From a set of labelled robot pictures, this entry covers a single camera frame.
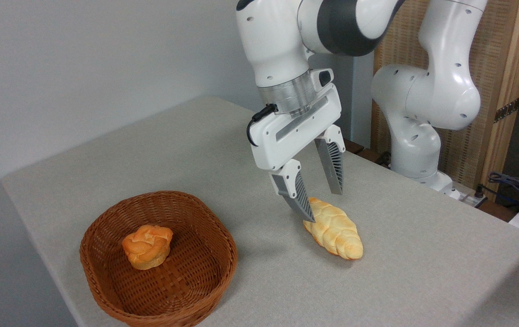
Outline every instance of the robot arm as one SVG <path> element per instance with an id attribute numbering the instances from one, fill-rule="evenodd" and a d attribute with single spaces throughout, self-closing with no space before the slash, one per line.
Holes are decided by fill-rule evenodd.
<path id="1" fill-rule="evenodd" d="M 373 78 L 372 96 L 390 128 L 390 168 L 453 197 L 438 172 L 440 138 L 433 127 L 460 130 L 479 112 L 469 51 L 487 0 L 431 0 L 419 31 L 428 69 L 389 64 Z"/>
<path id="2" fill-rule="evenodd" d="M 380 43 L 404 0 L 240 0 L 237 25 L 264 110 L 247 129 L 257 166 L 276 192 L 313 221 L 292 159 L 315 139 L 332 192 L 342 193 L 340 99 L 330 69 L 311 70 L 315 52 L 365 55 Z"/>

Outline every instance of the bread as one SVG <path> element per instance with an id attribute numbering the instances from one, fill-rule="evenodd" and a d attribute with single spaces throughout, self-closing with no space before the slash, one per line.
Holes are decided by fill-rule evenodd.
<path id="1" fill-rule="evenodd" d="M 309 198 L 309 201 L 316 222 L 304 221 L 303 226 L 316 242 L 344 259 L 360 259 L 363 254 L 361 237 L 346 213 L 317 198 Z"/>
<path id="2" fill-rule="evenodd" d="M 143 225 L 124 238 L 122 247 L 133 267 L 147 270 L 164 262 L 172 238 L 170 228 Z"/>

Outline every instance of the brown woven basket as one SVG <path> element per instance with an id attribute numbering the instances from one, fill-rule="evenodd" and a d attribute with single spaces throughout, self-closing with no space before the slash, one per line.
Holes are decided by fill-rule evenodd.
<path id="1" fill-rule="evenodd" d="M 122 240 L 145 224 L 174 232 L 168 258 L 134 269 Z M 85 232 L 79 256 L 102 310 L 133 327 L 194 326 L 217 306 L 237 264 L 231 234 L 193 195 L 158 191 L 125 199 Z"/>

